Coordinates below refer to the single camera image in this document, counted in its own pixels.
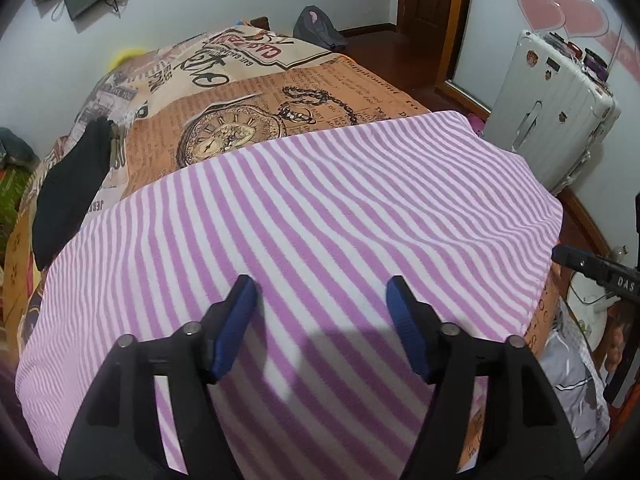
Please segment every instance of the pink and white striped towel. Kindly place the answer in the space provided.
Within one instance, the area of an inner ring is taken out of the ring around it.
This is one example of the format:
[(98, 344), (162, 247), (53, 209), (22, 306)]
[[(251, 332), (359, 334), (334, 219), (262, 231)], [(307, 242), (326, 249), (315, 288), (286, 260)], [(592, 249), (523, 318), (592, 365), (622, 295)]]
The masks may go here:
[[(238, 359), (212, 389), (245, 477), (396, 480), (431, 390), (385, 306), (402, 274), (443, 320), (523, 334), (562, 208), (525, 161), (438, 112), (263, 142), (177, 171), (89, 222), (57, 257), (17, 373), (24, 416), (57, 471), (115, 339), (173, 333), (259, 283)], [(166, 385), (170, 465), (183, 468)]]

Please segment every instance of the brown wooden door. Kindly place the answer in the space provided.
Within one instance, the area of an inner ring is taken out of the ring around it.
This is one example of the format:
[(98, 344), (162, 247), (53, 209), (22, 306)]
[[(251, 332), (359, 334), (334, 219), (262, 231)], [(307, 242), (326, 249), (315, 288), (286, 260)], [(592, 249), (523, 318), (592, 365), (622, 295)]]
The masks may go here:
[(449, 20), (451, 0), (404, 0), (400, 30), (427, 53), (440, 55)]

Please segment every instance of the white suitcase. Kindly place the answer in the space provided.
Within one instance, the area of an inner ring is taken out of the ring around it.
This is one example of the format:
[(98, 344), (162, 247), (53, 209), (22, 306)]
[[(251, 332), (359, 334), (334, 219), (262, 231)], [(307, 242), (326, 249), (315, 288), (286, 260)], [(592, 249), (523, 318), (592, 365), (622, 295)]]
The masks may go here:
[(574, 181), (620, 115), (583, 64), (523, 30), (482, 136), (518, 153), (552, 193)]

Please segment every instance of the clock face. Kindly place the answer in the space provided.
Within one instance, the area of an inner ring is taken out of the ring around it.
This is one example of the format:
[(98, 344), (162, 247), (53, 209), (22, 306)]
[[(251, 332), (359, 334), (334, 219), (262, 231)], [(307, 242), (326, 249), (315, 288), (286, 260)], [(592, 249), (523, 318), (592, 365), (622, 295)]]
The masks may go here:
[(176, 159), (184, 168), (219, 153), (284, 135), (282, 120), (255, 106), (212, 110), (189, 124), (180, 139)]

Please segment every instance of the pink heart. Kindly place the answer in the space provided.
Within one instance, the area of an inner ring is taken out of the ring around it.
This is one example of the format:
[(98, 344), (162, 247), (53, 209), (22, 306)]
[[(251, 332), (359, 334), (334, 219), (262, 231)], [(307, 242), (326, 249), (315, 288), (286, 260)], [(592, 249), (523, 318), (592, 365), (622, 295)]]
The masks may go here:
[(549, 0), (518, 0), (518, 4), (534, 32), (556, 30), (564, 25), (564, 12)]
[(609, 30), (609, 19), (593, 0), (551, 0), (558, 4), (566, 20), (564, 30), (569, 38), (597, 38)]

